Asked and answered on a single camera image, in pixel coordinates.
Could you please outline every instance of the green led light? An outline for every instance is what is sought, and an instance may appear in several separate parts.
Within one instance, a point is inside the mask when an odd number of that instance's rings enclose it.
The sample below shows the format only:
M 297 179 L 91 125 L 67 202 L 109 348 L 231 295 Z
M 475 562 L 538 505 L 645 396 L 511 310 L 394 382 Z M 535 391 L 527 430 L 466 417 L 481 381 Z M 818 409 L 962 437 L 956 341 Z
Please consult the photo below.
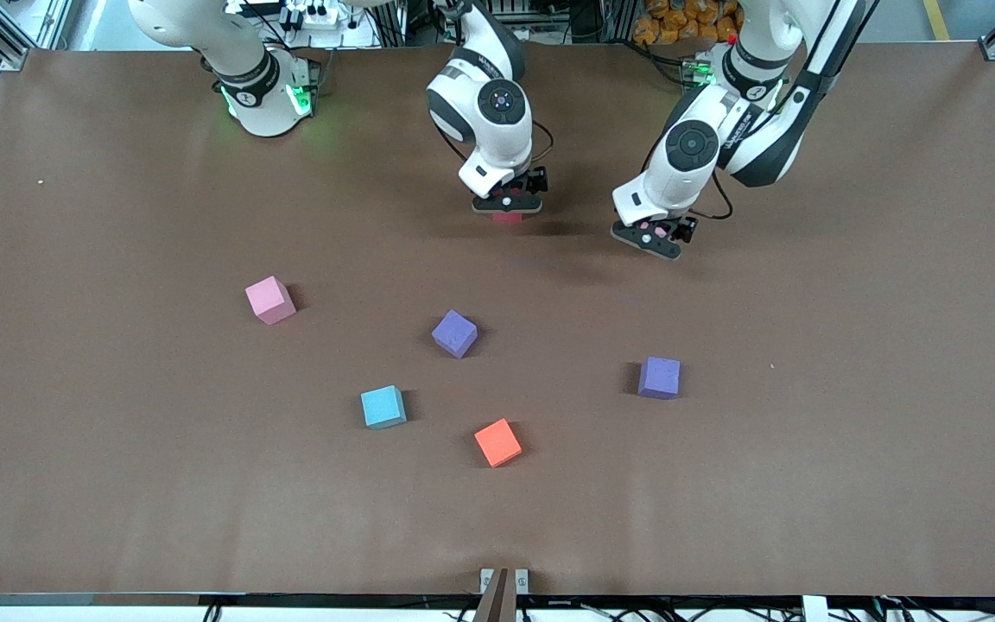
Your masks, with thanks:
M 236 117 L 237 116 L 237 111 L 233 110 L 233 107 L 232 107 L 232 98 L 230 98 L 229 93 L 228 93 L 228 91 L 225 90 L 224 86 L 221 87 L 221 95 L 225 96 L 225 105 L 229 106 L 229 115 L 230 115 L 230 117 Z
M 305 117 L 313 109 L 311 104 L 309 104 L 309 94 L 305 92 L 304 88 L 287 86 L 287 95 L 291 98 L 294 111 L 302 117 Z

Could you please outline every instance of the pink cube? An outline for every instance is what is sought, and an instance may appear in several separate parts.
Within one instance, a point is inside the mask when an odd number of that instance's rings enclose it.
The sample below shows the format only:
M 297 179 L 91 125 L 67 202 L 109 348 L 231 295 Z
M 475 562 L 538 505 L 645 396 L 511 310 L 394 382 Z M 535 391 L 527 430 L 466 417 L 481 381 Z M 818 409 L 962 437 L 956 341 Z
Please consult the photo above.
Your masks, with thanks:
M 254 286 L 244 288 L 244 293 L 252 303 L 253 314 L 263 320 L 264 324 L 274 324 L 297 312 L 294 301 L 289 299 L 287 288 L 273 276 L 268 276 Z

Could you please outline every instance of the orange bag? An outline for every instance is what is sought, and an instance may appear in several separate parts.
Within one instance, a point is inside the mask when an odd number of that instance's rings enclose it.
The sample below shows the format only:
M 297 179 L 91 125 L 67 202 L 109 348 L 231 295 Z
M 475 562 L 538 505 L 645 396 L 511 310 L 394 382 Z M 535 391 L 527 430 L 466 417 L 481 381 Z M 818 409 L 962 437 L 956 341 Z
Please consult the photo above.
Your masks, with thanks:
M 732 35 L 738 35 L 738 31 L 735 30 L 735 21 L 731 17 L 716 20 L 716 41 L 727 41 Z
M 655 19 L 662 19 L 662 16 L 666 16 L 670 10 L 670 0 L 647 0 L 644 5 L 647 7 L 647 12 Z
M 686 17 L 705 24 L 716 21 L 719 5 L 714 0 L 686 0 Z
M 688 22 L 686 18 L 686 11 L 679 11 L 678 9 L 671 9 L 667 11 L 667 15 L 662 18 L 662 27 L 669 28 L 670 30 L 681 30 L 683 25 Z
M 683 25 L 682 30 L 678 33 L 679 39 L 693 39 L 698 35 L 698 23 L 695 20 L 690 20 Z
M 636 22 L 635 30 L 632 31 L 632 40 L 639 43 L 640 46 L 650 46 L 658 38 L 659 22 L 648 19 L 648 17 L 640 17 Z

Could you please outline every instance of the purple cube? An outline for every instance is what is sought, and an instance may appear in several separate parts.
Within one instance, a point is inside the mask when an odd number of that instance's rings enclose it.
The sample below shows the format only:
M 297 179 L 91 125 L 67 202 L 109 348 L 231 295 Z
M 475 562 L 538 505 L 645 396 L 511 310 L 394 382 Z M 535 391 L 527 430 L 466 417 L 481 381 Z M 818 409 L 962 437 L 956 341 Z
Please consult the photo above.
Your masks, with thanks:
M 674 399 L 682 381 L 682 364 L 674 359 L 648 357 L 639 373 L 639 390 L 643 397 Z
M 478 339 L 478 327 L 475 327 L 465 316 L 457 314 L 454 308 L 447 311 L 440 323 L 432 331 L 432 339 L 440 347 L 447 350 L 456 359 L 462 359 L 475 339 Z

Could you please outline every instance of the blue cube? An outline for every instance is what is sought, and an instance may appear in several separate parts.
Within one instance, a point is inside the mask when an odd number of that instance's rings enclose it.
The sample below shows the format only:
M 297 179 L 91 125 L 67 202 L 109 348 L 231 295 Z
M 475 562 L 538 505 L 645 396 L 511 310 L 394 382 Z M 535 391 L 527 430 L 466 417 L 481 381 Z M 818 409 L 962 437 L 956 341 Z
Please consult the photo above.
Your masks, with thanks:
M 363 418 L 367 428 L 383 429 L 406 422 L 406 405 L 397 386 L 368 390 L 359 397 L 363 401 Z
M 648 357 L 639 373 L 639 390 L 643 397 L 674 399 L 682 382 L 682 364 L 674 359 Z
M 453 357 L 462 359 L 466 350 L 478 339 L 478 327 L 465 316 L 457 314 L 453 308 L 447 311 L 447 315 L 443 316 L 443 320 L 432 331 L 432 339 Z

